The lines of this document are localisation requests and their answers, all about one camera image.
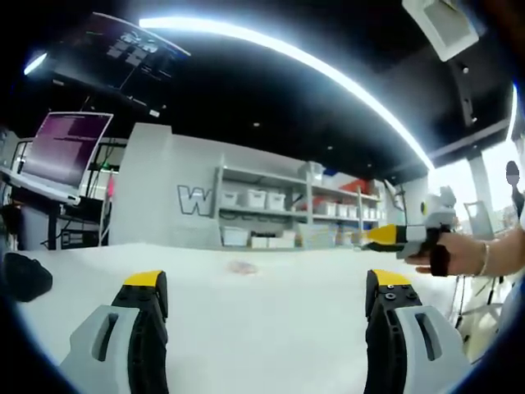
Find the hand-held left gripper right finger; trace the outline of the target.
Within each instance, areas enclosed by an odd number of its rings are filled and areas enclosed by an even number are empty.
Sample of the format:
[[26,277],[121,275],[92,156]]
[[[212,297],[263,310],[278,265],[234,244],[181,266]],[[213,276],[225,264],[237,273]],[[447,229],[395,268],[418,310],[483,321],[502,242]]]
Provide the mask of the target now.
[[381,269],[367,272],[366,393],[449,393],[470,372],[459,332],[410,281]]

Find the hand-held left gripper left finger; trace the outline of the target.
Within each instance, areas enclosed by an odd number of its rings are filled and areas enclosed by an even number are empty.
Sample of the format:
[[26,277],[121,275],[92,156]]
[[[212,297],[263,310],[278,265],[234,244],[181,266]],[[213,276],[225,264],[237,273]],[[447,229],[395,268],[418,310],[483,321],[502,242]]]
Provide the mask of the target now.
[[71,334],[63,375],[80,393],[168,393],[167,317],[166,273],[128,277]]

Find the person's right hand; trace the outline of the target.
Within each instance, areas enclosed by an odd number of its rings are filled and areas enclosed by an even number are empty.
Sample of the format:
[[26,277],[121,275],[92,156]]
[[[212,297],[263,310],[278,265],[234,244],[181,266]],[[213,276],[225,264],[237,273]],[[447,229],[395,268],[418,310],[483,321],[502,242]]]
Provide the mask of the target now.
[[[445,233],[439,243],[450,252],[450,265],[447,276],[480,276],[485,272],[488,259],[487,245],[470,236],[459,233]],[[431,274],[429,258],[426,255],[414,256],[404,260],[413,265],[418,273]]]

